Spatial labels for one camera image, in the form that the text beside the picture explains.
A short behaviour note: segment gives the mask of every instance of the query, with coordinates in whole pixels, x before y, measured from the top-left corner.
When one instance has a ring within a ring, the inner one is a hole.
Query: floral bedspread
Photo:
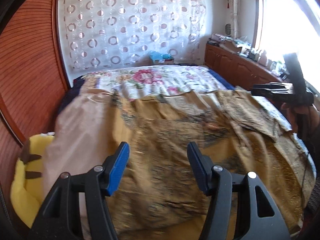
[[[226,90],[205,66],[143,66],[100,71],[95,87],[108,92],[118,90],[127,99],[138,99],[150,94],[179,95],[194,90],[200,94]]]

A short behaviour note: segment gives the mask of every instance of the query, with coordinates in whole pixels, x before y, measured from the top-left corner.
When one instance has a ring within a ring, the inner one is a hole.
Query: white wall
[[[201,58],[198,64],[203,64],[205,45],[212,33],[224,33],[224,26],[226,22],[226,8],[227,0],[204,0],[206,6],[206,16],[204,29],[202,30],[202,37],[200,38],[200,53]],[[72,85],[72,80],[85,73],[78,73],[74,75],[72,71],[67,69],[69,82]]]
[[[200,38],[200,53],[202,53],[201,62],[204,62],[205,45],[212,33],[224,34],[226,25],[227,0],[204,0],[207,8],[205,15],[205,32]]]
[[[239,8],[240,37],[247,36],[249,43],[253,42],[255,18],[256,18],[256,0],[240,0],[240,8]]]

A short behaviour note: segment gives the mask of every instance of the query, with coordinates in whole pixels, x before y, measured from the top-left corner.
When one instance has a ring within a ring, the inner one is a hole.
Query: metal rivet
[[[216,171],[216,172],[220,172],[220,171],[223,170],[223,168],[222,168],[220,165],[215,165],[215,166],[213,167],[213,169],[214,169],[214,171]]]
[[[253,171],[249,171],[249,172],[248,172],[248,176],[249,176],[249,178],[251,178],[251,179],[255,179],[255,178],[257,177],[257,174],[256,174],[255,172],[253,172]]]
[[[66,179],[66,178],[68,178],[69,176],[70,176],[70,173],[69,173],[69,172],[63,172],[63,173],[61,173],[60,178]]]
[[[103,170],[103,167],[102,167],[101,165],[98,165],[98,166],[95,166],[95,167],[93,168],[93,170],[94,170],[95,172],[99,172],[99,171],[102,171],[102,170]]]

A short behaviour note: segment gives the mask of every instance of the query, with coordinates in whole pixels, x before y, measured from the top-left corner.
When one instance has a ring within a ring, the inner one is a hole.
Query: circle pattern curtain
[[[152,50],[193,62],[205,10],[204,0],[59,0],[65,63],[73,71],[146,65]]]

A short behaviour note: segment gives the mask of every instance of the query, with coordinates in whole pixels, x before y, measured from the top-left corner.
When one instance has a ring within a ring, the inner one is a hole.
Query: cabinet door
[[[231,85],[235,85],[236,66],[232,54],[222,53],[220,58],[220,65],[217,73]]]
[[[207,46],[205,52],[205,64],[215,72],[219,68],[220,55],[215,50],[214,46]]]
[[[242,62],[237,62],[237,82],[238,86],[250,90],[253,84],[255,84],[255,75],[252,69],[248,65]]]
[[[255,84],[266,84],[266,83],[269,83],[269,82],[278,82],[278,80],[273,80],[272,77],[270,77],[270,79],[266,79],[266,78],[261,77],[261,76],[257,76],[256,79],[255,79]]]

